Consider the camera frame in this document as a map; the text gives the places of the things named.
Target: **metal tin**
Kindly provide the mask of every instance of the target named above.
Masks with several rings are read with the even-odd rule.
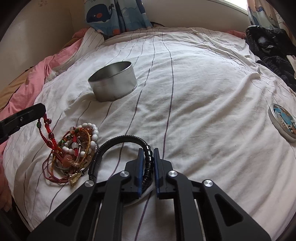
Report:
[[[133,66],[129,61],[117,62],[99,69],[88,82],[99,102],[114,101],[137,87]]]
[[[288,142],[296,142],[296,122],[289,112],[273,103],[268,109],[268,115],[275,128]]]

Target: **striped bed sheet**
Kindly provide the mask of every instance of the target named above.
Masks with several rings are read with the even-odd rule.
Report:
[[[87,82],[98,69],[131,61],[137,88],[100,103]],[[201,182],[212,179],[275,240],[296,211],[295,145],[274,128],[268,107],[278,103],[294,116],[295,93],[269,69],[255,63],[244,40],[204,28],[152,28],[106,40],[48,81],[35,103],[43,103],[61,139],[71,126],[91,122],[98,144],[136,135],[173,168]],[[97,181],[107,180],[137,156],[125,143],[104,156]],[[75,187],[42,175],[48,157],[36,123],[13,134],[3,166],[15,201],[31,230]],[[171,200],[158,200],[151,186],[124,208],[122,240],[175,240]]]

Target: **decorated tin lid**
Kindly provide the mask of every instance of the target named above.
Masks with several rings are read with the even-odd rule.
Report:
[[[268,115],[275,128],[288,142],[296,142],[296,122],[289,112],[278,104],[271,104]]]

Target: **black braided bracelet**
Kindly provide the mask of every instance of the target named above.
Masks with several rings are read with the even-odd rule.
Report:
[[[136,136],[125,135],[125,136],[114,137],[109,141],[105,142],[103,145],[101,145],[101,147],[96,151],[96,153],[94,154],[91,160],[91,164],[89,167],[89,179],[96,182],[96,176],[94,175],[95,169],[97,166],[100,165],[105,152],[109,150],[111,147],[124,142],[131,142],[131,143],[138,144],[144,150],[145,170],[144,170],[143,183],[142,183],[142,192],[144,192],[152,183],[154,158],[153,158],[151,147],[147,144],[147,142]]]

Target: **silver screw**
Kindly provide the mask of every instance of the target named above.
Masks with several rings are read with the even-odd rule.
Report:
[[[92,187],[94,185],[94,181],[92,180],[87,180],[84,185],[88,188]]]
[[[128,172],[128,171],[122,171],[122,172],[120,173],[120,175],[121,175],[122,177],[128,177],[128,176],[129,176],[129,172]]]
[[[204,181],[204,185],[205,185],[206,187],[211,187],[211,186],[213,186],[213,182],[212,182],[211,180],[205,180],[205,181]]]
[[[176,176],[178,175],[178,173],[177,173],[176,171],[169,171],[169,172],[168,172],[168,175],[169,175],[170,177],[176,177]]]

